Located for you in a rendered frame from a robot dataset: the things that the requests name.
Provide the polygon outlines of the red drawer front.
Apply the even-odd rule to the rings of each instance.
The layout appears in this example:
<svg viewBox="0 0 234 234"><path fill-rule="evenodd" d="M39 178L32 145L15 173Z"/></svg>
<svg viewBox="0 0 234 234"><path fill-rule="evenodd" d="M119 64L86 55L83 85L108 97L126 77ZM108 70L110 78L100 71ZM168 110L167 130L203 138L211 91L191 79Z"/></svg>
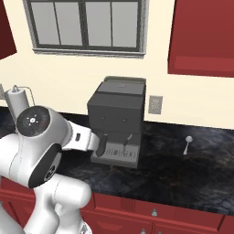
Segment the red drawer front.
<svg viewBox="0 0 234 234"><path fill-rule="evenodd" d="M202 226L219 231L225 219L224 215L98 193L94 194L94 204L98 211L148 220L153 227L156 222ZM153 208L157 210L157 217L152 216Z"/></svg>

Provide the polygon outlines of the dark grey coffee machine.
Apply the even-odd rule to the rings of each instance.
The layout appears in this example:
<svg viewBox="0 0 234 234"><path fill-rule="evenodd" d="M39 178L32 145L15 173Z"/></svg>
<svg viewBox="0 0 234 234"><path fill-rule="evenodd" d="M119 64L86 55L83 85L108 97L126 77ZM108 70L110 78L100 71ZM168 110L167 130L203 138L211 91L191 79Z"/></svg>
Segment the dark grey coffee machine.
<svg viewBox="0 0 234 234"><path fill-rule="evenodd" d="M141 148L146 79L108 76L88 101L89 123L100 138L93 163L136 168Z"/></svg>

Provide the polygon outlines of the grey sink tap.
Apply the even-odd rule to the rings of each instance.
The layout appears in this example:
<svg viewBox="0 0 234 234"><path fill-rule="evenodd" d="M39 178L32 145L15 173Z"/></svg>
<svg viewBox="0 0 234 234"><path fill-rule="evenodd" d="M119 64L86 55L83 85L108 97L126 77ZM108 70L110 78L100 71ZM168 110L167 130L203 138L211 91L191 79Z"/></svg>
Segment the grey sink tap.
<svg viewBox="0 0 234 234"><path fill-rule="evenodd" d="M29 87L17 85L14 85L10 90L4 90L3 85L0 83L0 100L6 101L14 122L16 122L19 114L29 107L26 90L31 92Z"/></svg>

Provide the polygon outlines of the dark red wall cabinet door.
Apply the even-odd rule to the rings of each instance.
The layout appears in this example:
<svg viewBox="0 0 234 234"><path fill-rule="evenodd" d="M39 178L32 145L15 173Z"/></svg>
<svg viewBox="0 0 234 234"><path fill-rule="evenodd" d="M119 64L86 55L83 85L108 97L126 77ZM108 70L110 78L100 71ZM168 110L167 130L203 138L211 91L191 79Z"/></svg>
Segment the dark red wall cabinet door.
<svg viewBox="0 0 234 234"><path fill-rule="evenodd" d="M16 44L5 10L4 1L0 0L0 59L16 54Z"/></svg>

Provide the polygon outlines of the grey wall outlet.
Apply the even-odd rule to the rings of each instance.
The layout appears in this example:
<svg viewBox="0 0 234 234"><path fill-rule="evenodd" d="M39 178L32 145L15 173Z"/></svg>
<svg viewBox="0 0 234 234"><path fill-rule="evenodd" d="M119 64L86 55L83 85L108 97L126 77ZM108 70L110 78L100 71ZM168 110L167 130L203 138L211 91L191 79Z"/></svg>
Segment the grey wall outlet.
<svg viewBox="0 0 234 234"><path fill-rule="evenodd" d="M151 114L160 114L162 111L162 104L162 96L150 96L148 112Z"/></svg>

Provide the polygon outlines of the red sink base cabinet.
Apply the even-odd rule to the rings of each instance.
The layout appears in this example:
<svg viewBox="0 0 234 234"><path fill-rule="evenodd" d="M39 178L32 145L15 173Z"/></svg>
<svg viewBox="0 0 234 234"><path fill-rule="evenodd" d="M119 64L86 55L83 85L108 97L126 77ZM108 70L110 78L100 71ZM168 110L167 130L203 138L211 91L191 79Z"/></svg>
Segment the red sink base cabinet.
<svg viewBox="0 0 234 234"><path fill-rule="evenodd" d="M33 212L36 196L32 189L3 177L0 185L0 201L10 217L23 228Z"/></svg>

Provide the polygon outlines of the red base cabinet door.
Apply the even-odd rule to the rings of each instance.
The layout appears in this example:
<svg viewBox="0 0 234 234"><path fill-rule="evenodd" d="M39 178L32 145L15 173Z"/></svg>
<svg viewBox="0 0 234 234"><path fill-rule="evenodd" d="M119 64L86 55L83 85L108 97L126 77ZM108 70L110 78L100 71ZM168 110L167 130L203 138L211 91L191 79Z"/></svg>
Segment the red base cabinet door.
<svg viewBox="0 0 234 234"><path fill-rule="evenodd" d="M99 214L91 211L82 211L81 216L89 224L93 234L151 234L153 224L132 218L120 218L115 215Z"/></svg>
<svg viewBox="0 0 234 234"><path fill-rule="evenodd" d="M202 227L202 226L189 226L187 224L176 225L172 223L154 223L153 234L161 231L162 234L218 234L217 229Z"/></svg>

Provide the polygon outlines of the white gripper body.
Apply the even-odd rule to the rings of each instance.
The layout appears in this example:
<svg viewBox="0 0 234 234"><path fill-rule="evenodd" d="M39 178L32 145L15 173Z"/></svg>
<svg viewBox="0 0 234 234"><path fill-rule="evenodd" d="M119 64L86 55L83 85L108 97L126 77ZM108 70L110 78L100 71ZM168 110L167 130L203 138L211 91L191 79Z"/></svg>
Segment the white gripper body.
<svg viewBox="0 0 234 234"><path fill-rule="evenodd" d="M91 131L91 129L88 130L88 151L96 151L99 147L100 138Z"/></svg>

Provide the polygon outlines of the grey framed window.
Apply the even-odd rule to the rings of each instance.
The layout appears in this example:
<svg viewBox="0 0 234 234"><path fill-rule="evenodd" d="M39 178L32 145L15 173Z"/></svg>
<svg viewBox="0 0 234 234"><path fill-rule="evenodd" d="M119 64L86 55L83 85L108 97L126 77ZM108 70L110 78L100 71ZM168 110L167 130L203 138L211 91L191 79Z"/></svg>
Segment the grey framed window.
<svg viewBox="0 0 234 234"><path fill-rule="evenodd" d="M33 51L141 59L149 0L23 0Z"/></svg>

